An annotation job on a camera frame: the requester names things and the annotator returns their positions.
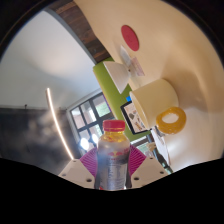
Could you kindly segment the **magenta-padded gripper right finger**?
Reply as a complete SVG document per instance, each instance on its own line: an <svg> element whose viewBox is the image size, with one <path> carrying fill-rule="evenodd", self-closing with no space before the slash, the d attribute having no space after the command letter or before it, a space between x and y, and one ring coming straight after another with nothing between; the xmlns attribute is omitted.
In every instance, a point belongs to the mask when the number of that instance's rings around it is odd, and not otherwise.
<svg viewBox="0 0 224 224"><path fill-rule="evenodd" d="M130 146L128 173L133 188L143 187L168 175L155 157L145 156L134 146Z"/></svg>

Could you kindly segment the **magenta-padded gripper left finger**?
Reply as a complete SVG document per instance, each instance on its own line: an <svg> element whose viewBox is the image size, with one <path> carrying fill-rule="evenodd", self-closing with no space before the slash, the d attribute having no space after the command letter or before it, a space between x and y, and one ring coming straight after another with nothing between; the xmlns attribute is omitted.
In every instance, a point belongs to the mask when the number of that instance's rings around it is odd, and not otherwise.
<svg viewBox="0 0 224 224"><path fill-rule="evenodd" d="M80 159L71 160L59 174L76 185L93 189L97 176L97 149L93 148Z"/></svg>

